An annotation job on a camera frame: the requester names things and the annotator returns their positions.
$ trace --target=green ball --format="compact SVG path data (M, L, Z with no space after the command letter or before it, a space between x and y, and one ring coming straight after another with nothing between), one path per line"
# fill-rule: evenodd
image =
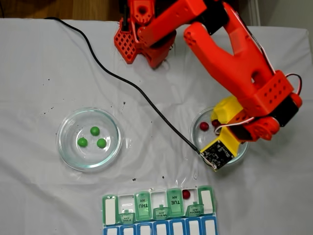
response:
M105 148L106 145L107 145L107 142L106 142L105 139L98 139L98 141L97 141L97 146L98 146L99 148Z
M86 147L88 145L88 141L85 138L79 138L77 144L81 147Z
M90 133L91 133L93 136L98 136L98 135L100 134L100 129L99 129L99 127L96 127L96 126L92 127L92 128L90 129Z

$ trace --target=red candy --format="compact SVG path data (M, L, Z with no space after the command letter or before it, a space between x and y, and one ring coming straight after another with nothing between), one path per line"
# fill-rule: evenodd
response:
M200 123L200 129L203 131L207 131L209 129L209 124L207 122L203 121Z
M220 125L221 123L217 119L212 121L212 126L214 126L215 128L219 127Z
M182 191L182 197L183 197L183 199L189 199L190 198L190 192L188 190L184 189Z

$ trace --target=petri dish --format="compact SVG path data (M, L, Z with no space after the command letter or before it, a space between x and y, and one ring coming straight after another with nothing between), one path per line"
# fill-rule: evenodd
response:
M203 111L201 111L196 118L193 120L190 128L190 139L191 142L198 148L203 149L206 147L211 141L213 141L217 136L214 134L214 127L211 124L211 114L213 112L214 107L209 107ZM209 124L209 130L202 131L199 128L201 122L207 122ZM246 154L249 148L249 143L245 142L239 145L237 157L228 162L225 166L230 166L235 163L240 162L244 155Z
M90 129L99 127L100 134L93 136ZM85 138L86 147L77 141ZM97 141L104 138L105 148L99 148ZM116 119L98 108L83 108L68 115L57 133L57 148L63 161L80 171L95 171L108 166L117 156L122 145L122 132Z

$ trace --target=white tablecloth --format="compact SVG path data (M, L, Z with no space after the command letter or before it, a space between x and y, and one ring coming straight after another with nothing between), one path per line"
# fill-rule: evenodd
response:
M178 29L166 62L127 65L116 22L68 21L86 33L109 70L140 86L189 138L193 118L229 93L201 66ZM212 185L221 235L313 231L313 67L308 32L253 27L275 69L303 76L303 107L242 164L213 173L132 87L107 75L76 32L48 20L0 20L0 234L100 235L101 198L141 189ZM214 35L231 51L223 30ZM98 173L66 166L56 148L63 118L99 107L121 123L121 154Z

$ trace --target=pill organizer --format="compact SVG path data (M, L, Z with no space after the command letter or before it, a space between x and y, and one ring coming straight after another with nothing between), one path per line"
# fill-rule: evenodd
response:
M210 186L146 190L105 195L104 235L218 235L213 189Z

